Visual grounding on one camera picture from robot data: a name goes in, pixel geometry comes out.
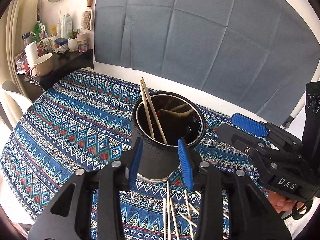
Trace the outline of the person's right hand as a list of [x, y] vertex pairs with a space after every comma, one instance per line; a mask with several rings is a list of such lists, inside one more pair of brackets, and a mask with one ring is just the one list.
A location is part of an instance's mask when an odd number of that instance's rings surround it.
[[286, 199], [284, 196], [277, 194], [276, 192], [268, 192], [268, 201], [274, 207], [277, 213], [291, 211], [296, 204], [296, 200]]

